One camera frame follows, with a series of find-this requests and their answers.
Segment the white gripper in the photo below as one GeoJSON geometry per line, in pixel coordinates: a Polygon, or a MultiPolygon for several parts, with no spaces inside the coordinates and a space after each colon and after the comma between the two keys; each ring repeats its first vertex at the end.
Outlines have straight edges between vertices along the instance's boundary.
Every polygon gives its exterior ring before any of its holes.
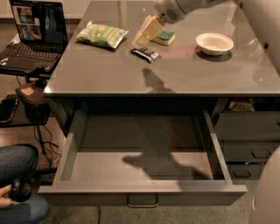
{"type": "Polygon", "coordinates": [[[149,15],[143,21],[134,43],[138,46],[146,46],[165,29],[165,23],[175,24],[183,20],[186,17],[186,9],[186,0],[155,0],[158,16],[149,15]]]}

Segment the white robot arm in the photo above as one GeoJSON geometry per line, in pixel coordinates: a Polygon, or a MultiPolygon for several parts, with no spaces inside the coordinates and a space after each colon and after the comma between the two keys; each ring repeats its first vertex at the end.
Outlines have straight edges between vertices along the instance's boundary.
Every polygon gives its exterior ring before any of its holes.
{"type": "Polygon", "coordinates": [[[275,69],[280,72],[280,0],[154,0],[156,14],[147,16],[134,42],[146,46],[166,24],[176,24],[193,11],[225,1],[233,1],[241,9],[275,69]]]}

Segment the person hand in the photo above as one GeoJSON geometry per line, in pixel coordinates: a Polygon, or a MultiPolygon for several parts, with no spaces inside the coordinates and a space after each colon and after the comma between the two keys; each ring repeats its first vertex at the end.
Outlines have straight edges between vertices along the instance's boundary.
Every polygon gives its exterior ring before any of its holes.
{"type": "Polygon", "coordinates": [[[0,188],[0,209],[3,209],[13,204],[13,200],[9,197],[10,190],[11,185],[7,185],[0,188]]]}

